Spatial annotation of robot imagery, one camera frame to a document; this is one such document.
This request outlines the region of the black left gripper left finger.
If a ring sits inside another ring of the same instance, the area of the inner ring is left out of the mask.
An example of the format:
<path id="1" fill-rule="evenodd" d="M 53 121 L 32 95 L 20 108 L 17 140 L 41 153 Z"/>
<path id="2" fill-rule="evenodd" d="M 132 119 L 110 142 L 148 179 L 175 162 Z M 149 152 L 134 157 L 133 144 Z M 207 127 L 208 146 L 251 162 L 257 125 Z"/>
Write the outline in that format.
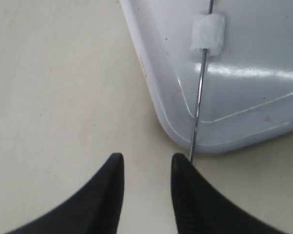
<path id="1" fill-rule="evenodd" d="M 124 158 L 113 153 L 72 197 L 13 234 L 115 234 L 125 188 Z"/>

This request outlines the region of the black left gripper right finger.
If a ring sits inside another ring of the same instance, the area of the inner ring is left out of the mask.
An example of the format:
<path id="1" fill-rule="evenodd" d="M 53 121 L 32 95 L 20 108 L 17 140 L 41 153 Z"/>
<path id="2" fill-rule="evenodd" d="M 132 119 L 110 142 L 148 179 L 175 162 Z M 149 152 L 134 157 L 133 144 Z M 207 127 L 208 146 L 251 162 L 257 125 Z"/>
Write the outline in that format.
<path id="1" fill-rule="evenodd" d="M 171 158 L 171 201 L 179 234 L 283 234 L 213 187 L 182 153 Z"/>

